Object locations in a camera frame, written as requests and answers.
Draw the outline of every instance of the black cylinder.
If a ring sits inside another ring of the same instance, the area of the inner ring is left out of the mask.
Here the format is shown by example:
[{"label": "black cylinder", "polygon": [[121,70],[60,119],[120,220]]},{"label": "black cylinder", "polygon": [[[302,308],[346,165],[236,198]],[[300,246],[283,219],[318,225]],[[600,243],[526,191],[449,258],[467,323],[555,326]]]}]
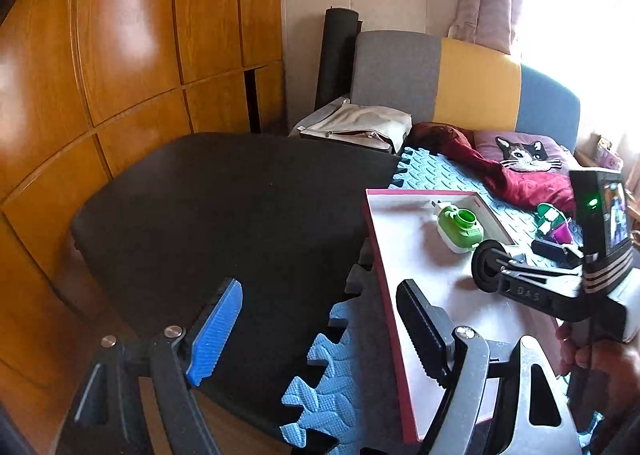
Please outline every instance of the black cylinder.
[{"label": "black cylinder", "polygon": [[345,8],[326,10],[315,110],[351,91],[353,57],[360,25],[358,13],[353,10]]}]

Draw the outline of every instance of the cat face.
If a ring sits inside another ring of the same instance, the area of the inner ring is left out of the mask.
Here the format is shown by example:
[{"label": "cat face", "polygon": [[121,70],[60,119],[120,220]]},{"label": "cat face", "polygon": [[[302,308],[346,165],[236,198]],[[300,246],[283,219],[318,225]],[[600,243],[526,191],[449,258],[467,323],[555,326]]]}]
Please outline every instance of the cat face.
[{"label": "cat face", "polygon": [[548,172],[552,168],[562,168],[560,159],[549,159],[545,147],[539,141],[525,145],[511,143],[498,136],[495,142],[504,158],[500,164],[514,172]]}]

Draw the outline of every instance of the maroon fabric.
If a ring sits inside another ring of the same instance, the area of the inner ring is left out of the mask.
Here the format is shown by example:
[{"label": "maroon fabric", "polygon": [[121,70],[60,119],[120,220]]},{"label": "maroon fabric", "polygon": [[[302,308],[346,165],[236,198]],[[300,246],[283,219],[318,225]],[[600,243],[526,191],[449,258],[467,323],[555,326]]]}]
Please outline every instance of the maroon fabric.
[{"label": "maroon fabric", "polygon": [[493,195],[522,208],[535,210],[547,202],[568,215],[574,215],[574,191],[569,178],[551,172],[514,172],[499,162],[483,158],[471,147],[464,134],[449,125],[418,123],[406,139],[414,148],[426,148],[434,154],[467,166],[478,175]]}]

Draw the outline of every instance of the cat pillow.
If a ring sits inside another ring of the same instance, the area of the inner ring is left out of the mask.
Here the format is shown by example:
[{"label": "cat pillow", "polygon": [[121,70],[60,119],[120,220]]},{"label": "cat pillow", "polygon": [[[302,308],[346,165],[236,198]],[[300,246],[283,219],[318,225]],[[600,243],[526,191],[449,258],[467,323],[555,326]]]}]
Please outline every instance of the cat pillow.
[{"label": "cat pillow", "polygon": [[481,130],[474,132],[474,140],[481,156],[515,172],[569,175],[569,170],[580,168],[569,150],[546,136]]}]

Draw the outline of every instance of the pink plastic object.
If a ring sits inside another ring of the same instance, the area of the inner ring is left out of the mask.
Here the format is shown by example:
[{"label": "pink plastic object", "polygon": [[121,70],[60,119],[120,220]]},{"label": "pink plastic object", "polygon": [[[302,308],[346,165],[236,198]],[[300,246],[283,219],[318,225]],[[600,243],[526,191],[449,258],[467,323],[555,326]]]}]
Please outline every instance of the pink plastic object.
[{"label": "pink plastic object", "polygon": [[569,231],[569,226],[566,225],[566,222],[563,222],[556,229],[551,231],[549,235],[558,243],[558,244],[573,244],[574,239],[571,236],[571,231]]}]

